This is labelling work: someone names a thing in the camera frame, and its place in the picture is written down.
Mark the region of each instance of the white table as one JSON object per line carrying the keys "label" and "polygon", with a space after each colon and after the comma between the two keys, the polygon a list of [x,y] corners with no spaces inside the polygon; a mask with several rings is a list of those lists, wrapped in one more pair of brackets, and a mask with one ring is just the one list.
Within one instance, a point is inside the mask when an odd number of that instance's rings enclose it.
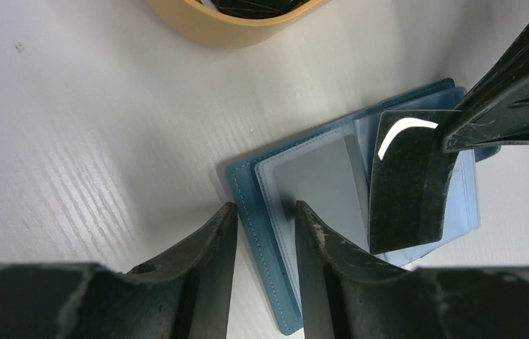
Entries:
{"label": "white table", "polygon": [[[334,0],[220,51],[141,0],[0,1],[0,261],[128,270],[230,199],[230,159],[444,76],[470,88],[528,21],[529,0]],[[529,147],[478,177],[482,228],[419,264],[529,264]],[[282,337],[243,229],[228,337]]]}

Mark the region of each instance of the blue card holder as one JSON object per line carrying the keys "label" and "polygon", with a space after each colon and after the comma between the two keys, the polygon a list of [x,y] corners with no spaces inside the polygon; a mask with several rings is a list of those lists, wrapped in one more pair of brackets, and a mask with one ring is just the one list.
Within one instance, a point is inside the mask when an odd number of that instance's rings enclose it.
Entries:
{"label": "blue card holder", "polygon": [[[299,296],[296,296],[295,268],[290,267],[289,270],[287,269],[290,266],[288,262],[290,254],[287,253],[287,246],[279,246],[279,233],[275,233],[275,228],[271,222],[271,214],[268,210],[271,206],[270,199],[268,199],[267,203],[267,197],[264,196],[265,192],[263,192],[258,182],[258,171],[260,170],[258,165],[267,160],[270,161],[273,157],[282,155],[284,152],[296,148],[296,146],[307,147],[316,140],[325,137],[326,134],[332,134],[337,130],[349,130],[349,133],[352,133],[357,139],[362,167],[365,172],[369,173],[368,164],[372,164],[372,158],[368,154],[369,147],[362,147],[362,145],[370,145],[372,142],[374,149],[380,113],[392,109],[453,109],[464,94],[465,90],[457,88],[453,80],[442,80],[391,98],[368,109],[355,112],[305,133],[285,145],[271,148],[266,152],[235,162],[227,168],[227,180],[237,202],[239,216],[246,229],[258,270],[281,333],[289,335],[301,328],[302,315]],[[476,160],[481,160],[483,157],[488,157],[495,152],[496,150],[478,152],[475,154],[477,156]],[[474,155],[472,151],[470,151],[470,154],[468,159],[472,159],[473,162]],[[472,180],[474,180],[475,174],[472,172],[472,174],[467,175],[468,181],[470,181],[470,175],[472,175]],[[468,194],[474,194],[475,199],[475,186],[470,186],[470,182],[468,182],[465,187],[469,188],[467,190]],[[477,214],[473,215],[472,218],[477,220]],[[465,227],[465,230],[459,231],[458,234],[462,235],[469,231],[470,227]],[[450,239],[444,237],[441,240],[441,244],[455,239],[453,234],[450,237]],[[441,244],[423,245],[426,246],[423,249],[407,249],[409,252],[391,252],[384,254],[384,259],[393,261],[394,264],[404,264],[412,257],[416,255],[422,256]]]}

